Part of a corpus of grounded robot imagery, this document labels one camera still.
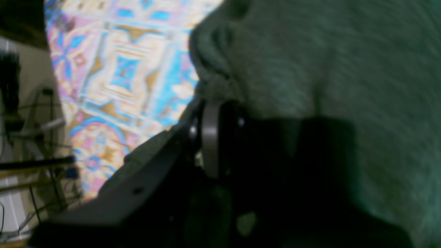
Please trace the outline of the image-right right gripper white left finger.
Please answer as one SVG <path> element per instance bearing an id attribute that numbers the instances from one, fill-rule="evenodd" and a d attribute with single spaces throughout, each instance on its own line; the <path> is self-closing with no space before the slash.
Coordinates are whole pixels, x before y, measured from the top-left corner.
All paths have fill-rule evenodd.
<path id="1" fill-rule="evenodd" d="M 188 203 L 204 176 L 194 158 L 218 105 L 201 102 L 136 173 L 79 207 L 41 223 L 29 248 L 184 248 Z"/>

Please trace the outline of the image-right right gripper white right finger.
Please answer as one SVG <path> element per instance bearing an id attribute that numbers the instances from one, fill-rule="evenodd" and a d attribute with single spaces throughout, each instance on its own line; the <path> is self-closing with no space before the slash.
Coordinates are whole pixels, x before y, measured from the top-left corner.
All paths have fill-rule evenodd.
<path id="1" fill-rule="evenodd" d="M 252 119 L 220 106 L 220 178 L 230 227 L 222 248 L 412 248 L 360 201 L 358 132 L 329 116 Z"/>

